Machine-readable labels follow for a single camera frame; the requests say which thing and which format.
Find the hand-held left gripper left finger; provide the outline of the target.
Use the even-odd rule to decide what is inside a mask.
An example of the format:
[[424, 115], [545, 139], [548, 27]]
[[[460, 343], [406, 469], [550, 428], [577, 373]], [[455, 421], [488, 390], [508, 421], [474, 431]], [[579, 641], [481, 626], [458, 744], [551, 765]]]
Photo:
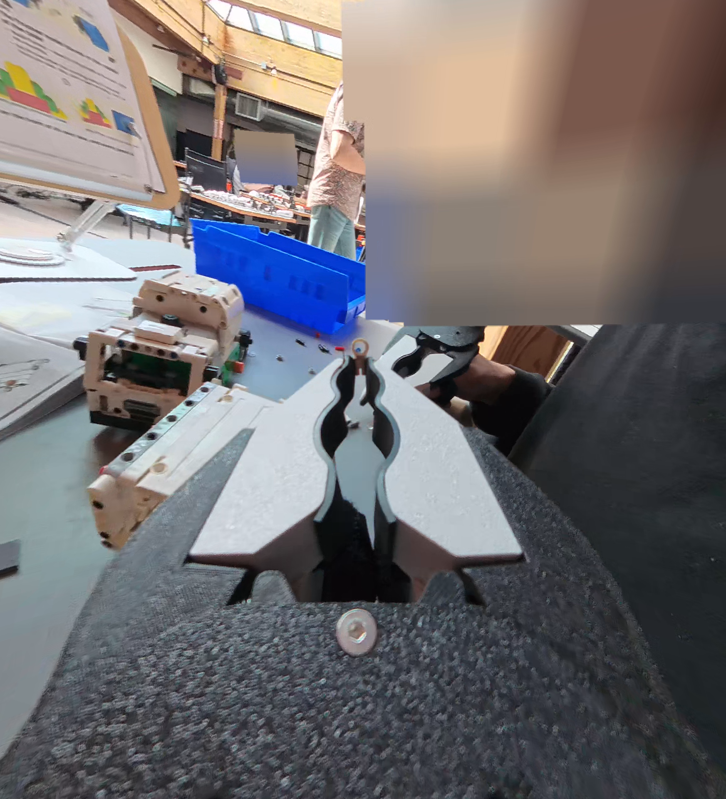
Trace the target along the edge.
[[191, 562], [280, 573], [301, 602], [325, 597], [348, 547], [348, 503], [333, 455], [347, 435], [348, 360], [337, 359], [258, 415], [188, 552]]

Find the blue plastic bin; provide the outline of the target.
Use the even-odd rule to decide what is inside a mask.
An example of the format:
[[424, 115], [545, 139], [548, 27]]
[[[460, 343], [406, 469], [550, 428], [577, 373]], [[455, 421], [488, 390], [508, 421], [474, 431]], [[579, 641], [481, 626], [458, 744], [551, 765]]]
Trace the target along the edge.
[[199, 275], [234, 284], [247, 305], [325, 333], [364, 313], [365, 265], [252, 225], [192, 219]]

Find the lego instruction booklet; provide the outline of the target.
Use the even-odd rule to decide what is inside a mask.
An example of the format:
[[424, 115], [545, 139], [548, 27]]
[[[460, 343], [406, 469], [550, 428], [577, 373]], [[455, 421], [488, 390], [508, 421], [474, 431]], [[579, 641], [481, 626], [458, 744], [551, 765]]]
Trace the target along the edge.
[[0, 440], [83, 393], [74, 341], [128, 318], [141, 283], [0, 284]]

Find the white clipboard stand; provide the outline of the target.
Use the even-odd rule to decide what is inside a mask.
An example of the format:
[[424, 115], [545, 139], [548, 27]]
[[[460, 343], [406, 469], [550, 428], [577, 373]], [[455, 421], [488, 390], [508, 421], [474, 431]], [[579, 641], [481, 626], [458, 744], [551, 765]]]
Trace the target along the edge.
[[129, 268], [79, 244], [114, 207], [95, 201], [54, 239], [0, 237], [0, 284], [132, 281]]

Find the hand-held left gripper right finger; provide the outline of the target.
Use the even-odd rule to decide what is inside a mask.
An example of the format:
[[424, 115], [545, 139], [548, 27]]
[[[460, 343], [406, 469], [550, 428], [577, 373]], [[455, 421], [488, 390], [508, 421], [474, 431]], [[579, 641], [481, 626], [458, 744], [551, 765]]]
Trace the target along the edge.
[[375, 493], [375, 551], [419, 601], [430, 581], [463, 568], [523, 561], [463, 428], [403, 378], [368, 361], [372, 441], [384, 457]]

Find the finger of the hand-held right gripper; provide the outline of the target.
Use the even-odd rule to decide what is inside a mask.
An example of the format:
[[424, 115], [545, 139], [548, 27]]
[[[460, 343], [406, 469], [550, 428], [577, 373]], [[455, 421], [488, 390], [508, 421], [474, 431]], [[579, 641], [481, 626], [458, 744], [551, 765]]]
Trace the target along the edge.
[[448, 345], [437, 337], [404, 334], [392, 346], [392, 371], [404, 379], [436, 379], [448, 366]]
[[437, 371], [431, 376], [429, 385], [445, 385], [465, 373], [478, 351], [447, 351], [438, 353], [444, 361], [438, 363]]

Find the person's dark shirt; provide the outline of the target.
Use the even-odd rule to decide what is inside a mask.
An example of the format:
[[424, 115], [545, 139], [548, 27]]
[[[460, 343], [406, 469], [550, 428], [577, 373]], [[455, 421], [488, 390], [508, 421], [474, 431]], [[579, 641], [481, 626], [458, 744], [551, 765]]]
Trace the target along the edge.
[[602, 326], [510, 459], [597, 551], [726, 772], [726, 324]]

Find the person's right hand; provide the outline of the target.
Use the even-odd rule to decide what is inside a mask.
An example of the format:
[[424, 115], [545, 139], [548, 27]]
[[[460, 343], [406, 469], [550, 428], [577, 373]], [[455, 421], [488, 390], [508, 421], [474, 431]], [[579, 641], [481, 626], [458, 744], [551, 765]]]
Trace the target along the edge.
[[504, 420], [509, 419], [499, 405], [515, 377], [511, 367], [477, 355], [454, 379], [418, 385], [416, 389], [462, 427], [496, 434]]

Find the background work table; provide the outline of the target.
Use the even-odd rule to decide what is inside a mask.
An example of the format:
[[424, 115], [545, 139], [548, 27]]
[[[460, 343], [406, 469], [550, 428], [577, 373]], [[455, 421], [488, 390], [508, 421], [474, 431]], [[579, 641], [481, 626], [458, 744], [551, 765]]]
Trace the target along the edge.
[[309, 215], [298, 209], [281, 207], [265, 197], [233, 195], [199, 187], [182, 190], [182, 200], [189, 208], [201, 208], [200, 213], [216, 215], [223, 221], [240, 221], [260, 228], [282, 230], [288, 226], [307, 227]]

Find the white lego truck build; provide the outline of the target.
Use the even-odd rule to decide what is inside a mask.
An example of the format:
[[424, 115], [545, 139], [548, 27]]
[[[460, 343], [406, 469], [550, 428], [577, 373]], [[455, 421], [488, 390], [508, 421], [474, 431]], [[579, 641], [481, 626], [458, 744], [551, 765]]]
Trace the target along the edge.
[[230, 387], [252, 337], [237, 285], [177, 271], [148, 278], [131, 314], [73, 343], [92, 424], [144, 432], [203, 384]]

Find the person's right forearm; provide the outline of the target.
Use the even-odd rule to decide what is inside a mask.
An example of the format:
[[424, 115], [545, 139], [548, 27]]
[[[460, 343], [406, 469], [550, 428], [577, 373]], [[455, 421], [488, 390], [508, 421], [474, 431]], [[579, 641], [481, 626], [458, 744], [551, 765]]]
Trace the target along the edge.
[[543, 402], [555, 390], [540, 374], [511, 366], [514, 377], [496, 399], [470, 401], [474, 425], [494, 440], [494, 446], [509, 456]]

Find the long white lego assembly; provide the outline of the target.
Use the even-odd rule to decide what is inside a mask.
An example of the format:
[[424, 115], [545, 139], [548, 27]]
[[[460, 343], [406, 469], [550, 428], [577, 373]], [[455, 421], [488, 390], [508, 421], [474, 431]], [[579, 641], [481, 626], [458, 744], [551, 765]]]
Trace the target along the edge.
[[103, 546], [121, 549], [155, 509], [238, 433], [278, 404], [245, 387], [203, 384], [104, 466], [87, 489]]

